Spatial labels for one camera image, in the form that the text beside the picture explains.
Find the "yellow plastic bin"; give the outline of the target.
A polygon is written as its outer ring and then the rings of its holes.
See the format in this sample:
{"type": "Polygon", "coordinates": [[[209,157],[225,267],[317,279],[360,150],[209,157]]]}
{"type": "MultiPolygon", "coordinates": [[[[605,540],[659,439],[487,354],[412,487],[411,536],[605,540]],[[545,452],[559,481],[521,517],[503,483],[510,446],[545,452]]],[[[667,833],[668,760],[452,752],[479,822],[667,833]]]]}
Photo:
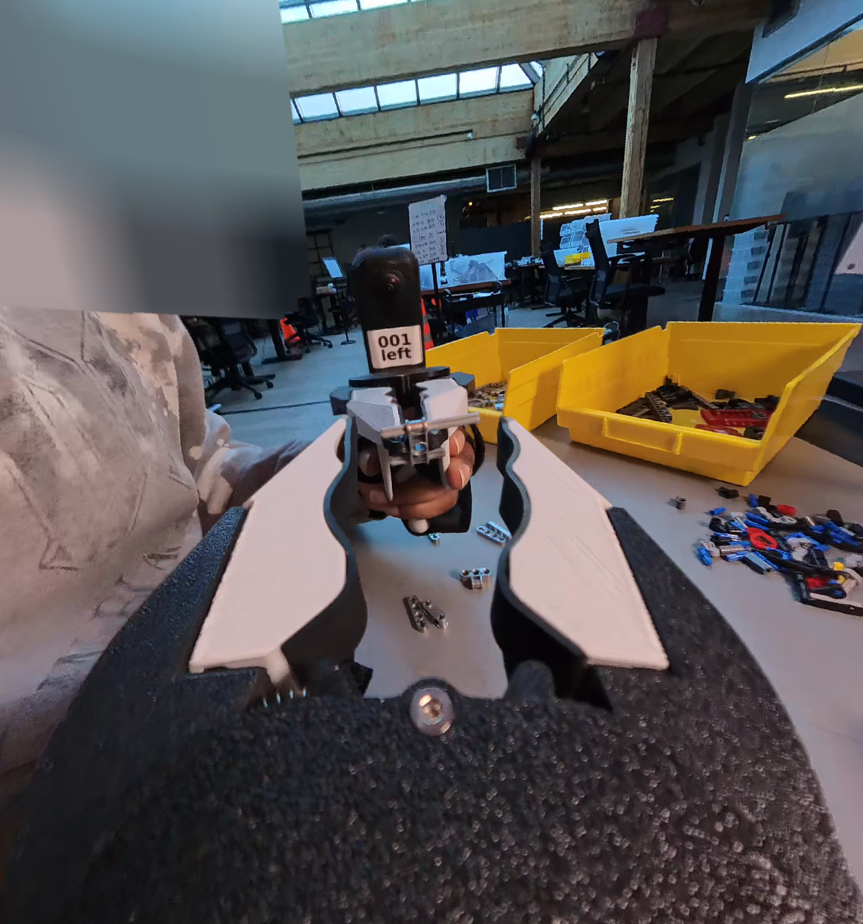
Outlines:
{"type": "Polygon", "coordinates": [[[817,412],[859,322],[674,321],[564,362],[557,422],[572,441],[738,486],[817,412]],[[762,439],[617,412],[669,379],[705,399],[779,399],[762,439]]]}
{"type": "Polygon", "coordinates": [[[601,328],[499,328],[435,347],[426,363],[470,374],[478,390],[506,383],[502,410],[478,410],[483,439],[495,444],[502,414],[530,432],[555,416],[564,362],[602,341],[601,328]]]}

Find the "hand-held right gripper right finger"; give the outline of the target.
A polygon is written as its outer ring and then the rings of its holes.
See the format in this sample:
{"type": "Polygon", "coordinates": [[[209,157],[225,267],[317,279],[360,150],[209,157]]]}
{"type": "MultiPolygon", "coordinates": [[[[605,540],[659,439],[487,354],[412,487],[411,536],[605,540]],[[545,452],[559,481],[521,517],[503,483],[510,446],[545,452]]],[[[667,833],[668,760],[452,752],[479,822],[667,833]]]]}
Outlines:
{"type": "Polygon", "coordinates": [[[668,670],[670,663],[610,518],[611,505],[519,422],[502,418],[493,635],[508,673],[527,660],[555,676],[592,665],[668,670]]]}

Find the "person's left forearm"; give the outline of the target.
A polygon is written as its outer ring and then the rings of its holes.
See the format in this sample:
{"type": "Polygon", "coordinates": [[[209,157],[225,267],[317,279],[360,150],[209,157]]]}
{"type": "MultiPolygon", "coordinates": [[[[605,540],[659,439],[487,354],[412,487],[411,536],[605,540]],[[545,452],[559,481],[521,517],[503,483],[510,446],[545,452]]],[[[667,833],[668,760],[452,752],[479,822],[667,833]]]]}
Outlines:
{"type": "Polygon", "coordinates": [[[188,455],[195,462],[197,516],[204,534],[226,511],[242,506],[256,491],[309,448],[310,442],[262,448],[235,442],[228,422],[210,410],[199,445],[188,455]]]}

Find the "black office chair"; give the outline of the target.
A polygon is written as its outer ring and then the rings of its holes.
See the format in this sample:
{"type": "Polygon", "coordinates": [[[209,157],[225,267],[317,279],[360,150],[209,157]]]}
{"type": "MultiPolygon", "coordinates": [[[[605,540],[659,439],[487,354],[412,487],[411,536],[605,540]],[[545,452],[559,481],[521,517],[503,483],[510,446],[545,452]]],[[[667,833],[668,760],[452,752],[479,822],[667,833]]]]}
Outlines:
{"type": "Polygon", "coordinates": [[[653,259],[644,251],[609,255],[602,237],[607,224],[596,219],[585,227],[595,264],[587,304],[599,320],[616,321],[623,337],[645,329],[649,300],[666,289],[651,281],[653,259]]]}
{"type": "Polygon", "coordinates": [[[257,347],[243,323],[237,319],[217,317],[207,317],[206,322],[212,334],[205,348],[203,363],[213,376],[210,384],[205,386],[207,406],[211,407],[213,399],[225,390],[247,391],[254,399],[263,399],[259,387],[273,388],[275,376],[252,373],[250,363],[257,354],[257,347]]]}

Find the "person's left hand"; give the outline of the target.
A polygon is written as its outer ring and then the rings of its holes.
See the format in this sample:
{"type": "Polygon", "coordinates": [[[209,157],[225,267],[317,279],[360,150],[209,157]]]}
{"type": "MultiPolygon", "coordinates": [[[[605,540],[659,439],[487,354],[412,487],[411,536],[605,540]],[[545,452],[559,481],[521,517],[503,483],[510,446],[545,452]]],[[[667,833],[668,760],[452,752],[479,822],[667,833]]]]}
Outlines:
{"type": "Polygon", "coordinates": [[[449,439],[450,463],[444,484],[415,474],[394,485],[393,498],[389,500],[382,482],[373,481],[380,476],[376,446],[358,438],[357,450],[359,500],[354,505],[357,522],[383,515],[417,521],[447,514],[457,505],[460,491],[470,483],[476,463],[472,430],[460,428],[449,439]]]}

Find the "wooden standing table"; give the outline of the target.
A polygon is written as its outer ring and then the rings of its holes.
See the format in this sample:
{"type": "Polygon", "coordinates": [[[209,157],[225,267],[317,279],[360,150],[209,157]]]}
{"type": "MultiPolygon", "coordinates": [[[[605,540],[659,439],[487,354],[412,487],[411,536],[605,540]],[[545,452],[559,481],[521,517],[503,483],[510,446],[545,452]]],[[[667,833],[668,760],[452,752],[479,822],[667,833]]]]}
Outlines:
{"type": "Polygon", "coordinates": [[[708,225],[686,225],[671,229],[655,230],[651,233],[631,237],[610,238],[608,243],[617,246],[645,248],[646,245],[658,245],[669,248],[689,239],[698,239],[709,244],[708,260],[703,276],[703,287],[698,309],[698,321],[712,321],[716,303],[717,289],[721,278],[725,241],[727,237],[744,234],[764,225],[777,223],[784,219],[784,214],[771,214],[754,218],[736,219],[708,225]]]}

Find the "white notice board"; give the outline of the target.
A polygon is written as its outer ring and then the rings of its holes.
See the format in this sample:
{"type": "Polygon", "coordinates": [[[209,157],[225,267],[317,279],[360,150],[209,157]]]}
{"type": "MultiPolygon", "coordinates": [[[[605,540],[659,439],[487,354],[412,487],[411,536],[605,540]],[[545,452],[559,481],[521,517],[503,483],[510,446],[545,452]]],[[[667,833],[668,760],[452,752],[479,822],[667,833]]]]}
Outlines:
{"type": "Polygon", "coordinates": [[[408,205],[410,248],[420,266],[449,259],[446,197],[438,195],[408,205]]]}

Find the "grey desk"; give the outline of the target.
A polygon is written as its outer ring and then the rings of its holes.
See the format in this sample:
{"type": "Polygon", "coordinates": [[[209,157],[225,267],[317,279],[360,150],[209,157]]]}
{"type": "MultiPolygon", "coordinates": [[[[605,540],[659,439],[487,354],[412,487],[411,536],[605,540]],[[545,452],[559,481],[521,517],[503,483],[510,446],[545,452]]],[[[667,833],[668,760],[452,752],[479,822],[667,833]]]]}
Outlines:
{"type": "MultiPolygon", "coordinates": [[[[863,922],[807,752],[732,627],[626,511],[599,512],[668,666],[600,664],[491,595],[494,699],[424,677],[250,710],[183,773],[233,922],[863,922]]],[[[335,672],[332,668],[339,666],[335,672]]]]}

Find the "pile of blue black pins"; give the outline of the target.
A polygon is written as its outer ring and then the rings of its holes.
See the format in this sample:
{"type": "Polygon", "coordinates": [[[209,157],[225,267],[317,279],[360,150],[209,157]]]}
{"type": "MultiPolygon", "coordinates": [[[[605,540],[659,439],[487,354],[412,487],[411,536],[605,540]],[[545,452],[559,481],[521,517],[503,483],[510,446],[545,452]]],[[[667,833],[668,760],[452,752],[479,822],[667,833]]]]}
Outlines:
{"type": "Polygon", "coordinates": [[[740,564],[759,576],[777,575],[801,605],[863,618],[856,595],[863,588],[863,520],[837,509],[805,514],[761,493],[708,510],[706,533],[694,544],[696,560],[740,564]]]}

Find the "pile of black red beams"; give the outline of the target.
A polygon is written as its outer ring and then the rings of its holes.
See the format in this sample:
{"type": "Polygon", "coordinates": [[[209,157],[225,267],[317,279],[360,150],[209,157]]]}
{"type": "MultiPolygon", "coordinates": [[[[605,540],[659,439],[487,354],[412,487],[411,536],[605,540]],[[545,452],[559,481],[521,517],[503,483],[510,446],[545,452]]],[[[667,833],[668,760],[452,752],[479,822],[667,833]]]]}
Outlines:
{"type": "Polygon", "coordinates": [[[667,377],[664,383],[618,408],[615,412],[644,422],[673,424],[705,433],[761,441],[781,403],[777,395],[744,398],[719,388],[705,398],[696,390],[667,377]]]}

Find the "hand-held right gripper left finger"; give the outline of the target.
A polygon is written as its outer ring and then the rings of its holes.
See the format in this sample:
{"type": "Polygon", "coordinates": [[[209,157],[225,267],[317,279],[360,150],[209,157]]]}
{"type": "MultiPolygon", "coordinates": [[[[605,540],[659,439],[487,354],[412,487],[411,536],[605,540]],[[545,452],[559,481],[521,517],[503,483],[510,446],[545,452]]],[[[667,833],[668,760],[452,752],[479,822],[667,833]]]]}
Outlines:
{"type": "Polygon", "coordinates": [[[245,504],[188,669],[260,668],[313,685],[354,658],[368,624],[348,532],[359,495],[356,433],[339,419],[245,504]]]}

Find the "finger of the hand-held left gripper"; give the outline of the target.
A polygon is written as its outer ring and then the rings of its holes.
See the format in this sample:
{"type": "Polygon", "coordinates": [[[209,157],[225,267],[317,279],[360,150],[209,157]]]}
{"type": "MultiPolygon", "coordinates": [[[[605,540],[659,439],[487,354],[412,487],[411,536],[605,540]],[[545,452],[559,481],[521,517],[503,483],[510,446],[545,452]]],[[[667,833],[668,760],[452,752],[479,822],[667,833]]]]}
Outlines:
{"type": "MultiPolygon", "coordinates": [[[[418,408],[421,419],[428,420],[468,414],[466,388],[455,380],[425,380],[418,385],[418,408]]],[[[435,476],[442,487],[452,488],[449,470],[466,443],[464,426],[429,436],[430,448],[423,471],[428,477],[435,476]]]]}
{"type": "Polygon", "coordinates": [[[402,408],[391,388],[353,388],[346,413],[358,437],[376,450],[379,473],[388,500],[393,499],[393,468],[407,464],[407,434],[402,408]]]}

